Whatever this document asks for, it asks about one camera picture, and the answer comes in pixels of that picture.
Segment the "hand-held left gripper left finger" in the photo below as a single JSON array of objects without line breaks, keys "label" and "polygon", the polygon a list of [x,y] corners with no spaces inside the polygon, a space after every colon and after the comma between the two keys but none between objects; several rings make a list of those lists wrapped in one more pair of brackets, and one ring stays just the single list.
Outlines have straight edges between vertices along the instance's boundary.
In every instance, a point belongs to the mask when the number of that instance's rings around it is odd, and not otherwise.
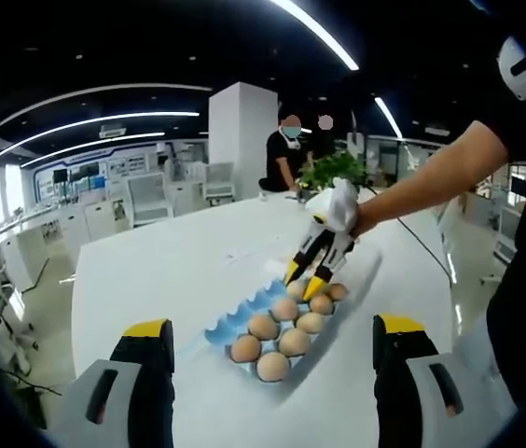
[{"label": "hand-held left gripper left finger", "polygon": [[172,322],[128,328],[63,395],[60,446],[172,447],[173,374]]}]

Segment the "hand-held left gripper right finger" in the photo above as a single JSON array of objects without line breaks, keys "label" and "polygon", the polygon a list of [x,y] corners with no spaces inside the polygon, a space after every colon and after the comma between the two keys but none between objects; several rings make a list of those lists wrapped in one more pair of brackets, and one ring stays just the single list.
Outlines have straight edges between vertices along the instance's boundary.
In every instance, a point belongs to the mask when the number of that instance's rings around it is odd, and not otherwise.
[{"label": "hand-held left gripper right finger", "polygon": [[422,324],[375,315],[373,369],[380,447],[479,447],[478,378]]}]

